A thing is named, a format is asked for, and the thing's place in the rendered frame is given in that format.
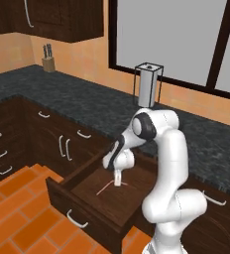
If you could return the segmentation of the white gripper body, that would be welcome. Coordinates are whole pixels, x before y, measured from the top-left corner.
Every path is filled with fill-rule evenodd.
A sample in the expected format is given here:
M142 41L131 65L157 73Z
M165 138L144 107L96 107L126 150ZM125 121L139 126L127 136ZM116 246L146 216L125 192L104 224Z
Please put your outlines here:
M120 187L122 183L122 173L120 170L114 171L114 186Z

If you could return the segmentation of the dark wood open drawer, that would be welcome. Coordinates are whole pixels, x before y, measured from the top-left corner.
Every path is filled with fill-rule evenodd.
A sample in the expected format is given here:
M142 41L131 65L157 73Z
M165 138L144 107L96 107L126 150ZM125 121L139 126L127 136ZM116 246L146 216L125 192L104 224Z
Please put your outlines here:
M148 235L155 231L155 225L144 218L141 205L156 182L157 160L137 149L133 153L135 166L122 173L122 182L128 185L111 184L100 195L96 193L113 180L113 173L102 166L103 153L60 183L47 179L52 206L65 217L72 209L74 220L89 223L82 230L112 254L122 253L122 240L132 227Z

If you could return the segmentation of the dark wood drawer front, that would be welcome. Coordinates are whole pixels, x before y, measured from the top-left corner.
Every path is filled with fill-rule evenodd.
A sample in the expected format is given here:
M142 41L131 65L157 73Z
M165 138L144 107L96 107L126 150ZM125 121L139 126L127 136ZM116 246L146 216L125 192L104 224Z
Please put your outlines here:
M79 125L75 122L68 122L66 124L67 129L69 130L70 134L75 138L78 139L84 146L92 147L93 149L99 150L106 148L110 145L111 140L106 138L105 136L99 134L95 130L89 129L82 125ZM91 134L90 139L84 139L77 135L77 130L81 130L84 135Z
M28 120L33 120L43 125L55 126L58 127L58 129L62 129L65 126L65 120L47 107L29 100L24 100L23 104L26 109L26 114L28 115ZM38 113L40 111L42 111L42 113L45 115L50 115L50 118L43 118L39 116Z
M220 217L225 218L230 226L230 194L213 187L212 185L201 182L194 177L189 177L188 181L184 184L186 187L199 189L205 191L205 194L219 202L226 201L225 205L217 205L211 201L208 203L207 213L218 214Z

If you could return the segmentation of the dark wood drawer stack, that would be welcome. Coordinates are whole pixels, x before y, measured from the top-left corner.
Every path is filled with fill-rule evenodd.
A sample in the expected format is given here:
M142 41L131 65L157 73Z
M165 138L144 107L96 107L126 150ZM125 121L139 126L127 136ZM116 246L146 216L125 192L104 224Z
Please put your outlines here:
M17 172L22 166L26 153L24 134L24 115L21 99L16 97L0 103L0 154L5 150L8 154L0 158L0 172L13 167L13 170L3 176L0 182Z

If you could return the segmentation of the dark wood cupboard door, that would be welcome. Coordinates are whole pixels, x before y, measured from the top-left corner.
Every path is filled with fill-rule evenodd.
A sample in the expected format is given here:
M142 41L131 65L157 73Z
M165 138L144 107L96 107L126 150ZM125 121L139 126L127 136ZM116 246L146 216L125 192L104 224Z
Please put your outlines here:
M64 157L59 151L58 138L60 132L56 128L37 121L28 124L37 161L65 176Z
M70 139L69 142L69 153L72 157L72 161L69 161L66 157L66 149L65 149L65 141L66 139ZM65 154L63 158L63 162L61 163L60 175L62 177L68 176L74 170L84 165L87 161L89 161L92 157L98 154L101 149L96 150L89 146L84 146L78 139L63 136L61 140L62 150Z

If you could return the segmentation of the white paper towel roll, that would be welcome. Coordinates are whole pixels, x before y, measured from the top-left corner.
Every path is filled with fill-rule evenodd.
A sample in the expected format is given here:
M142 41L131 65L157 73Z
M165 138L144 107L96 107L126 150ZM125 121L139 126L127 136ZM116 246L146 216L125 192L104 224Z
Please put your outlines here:
M142 69L140 76L140 90L138 104L141 107L151 108L154 106L158 72Z

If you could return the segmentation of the wooden knife block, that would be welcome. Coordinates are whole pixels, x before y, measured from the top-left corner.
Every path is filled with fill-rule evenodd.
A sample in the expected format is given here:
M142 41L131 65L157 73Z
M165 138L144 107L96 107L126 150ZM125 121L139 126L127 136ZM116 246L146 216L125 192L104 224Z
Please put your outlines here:
M42 58L43 68L46 72L54 72L56 70L55 67L55 59L53 57L52 45L46 44L43 45L44 57Z

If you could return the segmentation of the black framed window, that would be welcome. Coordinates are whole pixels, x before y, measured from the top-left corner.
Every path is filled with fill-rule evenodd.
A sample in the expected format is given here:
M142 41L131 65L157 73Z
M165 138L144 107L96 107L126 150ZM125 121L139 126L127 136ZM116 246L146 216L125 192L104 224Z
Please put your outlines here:
M230 0L108 0L109 67L230 99Z

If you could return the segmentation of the dark wood wall cupboards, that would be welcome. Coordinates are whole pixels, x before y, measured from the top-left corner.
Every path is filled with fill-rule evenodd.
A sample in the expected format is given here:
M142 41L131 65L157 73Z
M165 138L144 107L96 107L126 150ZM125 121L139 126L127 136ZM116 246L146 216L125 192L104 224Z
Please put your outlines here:
M67 43L104 36L103 0L0 0L0 34L21 33Z

